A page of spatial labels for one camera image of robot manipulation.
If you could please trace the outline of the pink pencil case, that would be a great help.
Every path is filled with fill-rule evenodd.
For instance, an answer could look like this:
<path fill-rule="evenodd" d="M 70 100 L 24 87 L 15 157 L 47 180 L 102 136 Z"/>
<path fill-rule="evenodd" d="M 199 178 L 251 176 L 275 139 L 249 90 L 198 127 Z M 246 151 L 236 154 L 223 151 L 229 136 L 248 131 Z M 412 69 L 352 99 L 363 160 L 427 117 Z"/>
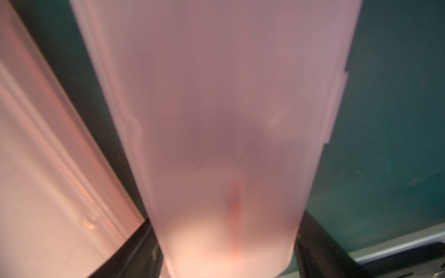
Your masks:
<path fill-rule="evenodd" d="M 1 2 L 1 276 L 86 278 L 143 217 L 8 1 Z"/>
<path fill-rule="evenodd" d="M 71 1 L 173 278 L 292 259 L 361 1 Z"/>

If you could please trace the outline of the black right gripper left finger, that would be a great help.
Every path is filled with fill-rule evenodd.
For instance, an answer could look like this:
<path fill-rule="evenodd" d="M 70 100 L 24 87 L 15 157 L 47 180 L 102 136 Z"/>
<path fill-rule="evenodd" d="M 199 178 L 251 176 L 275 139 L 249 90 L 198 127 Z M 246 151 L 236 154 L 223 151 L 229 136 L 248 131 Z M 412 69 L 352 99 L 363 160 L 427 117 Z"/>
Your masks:
<path fill-rule="evenodd" d="M 92 278 L 159 278 L 163 254 L 149 220 L 101 267 Z"/>

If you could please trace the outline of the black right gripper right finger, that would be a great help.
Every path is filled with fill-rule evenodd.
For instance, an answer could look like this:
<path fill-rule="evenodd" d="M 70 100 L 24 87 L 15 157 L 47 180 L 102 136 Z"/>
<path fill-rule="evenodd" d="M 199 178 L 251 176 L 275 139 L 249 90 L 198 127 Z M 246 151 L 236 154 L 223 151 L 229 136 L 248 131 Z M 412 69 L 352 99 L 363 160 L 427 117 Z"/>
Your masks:
<path fill-rule="evenodd" d="M 359 265 L 305 211 L 297 233 L 294 253 L 301 278 L 369 278 Z"/>

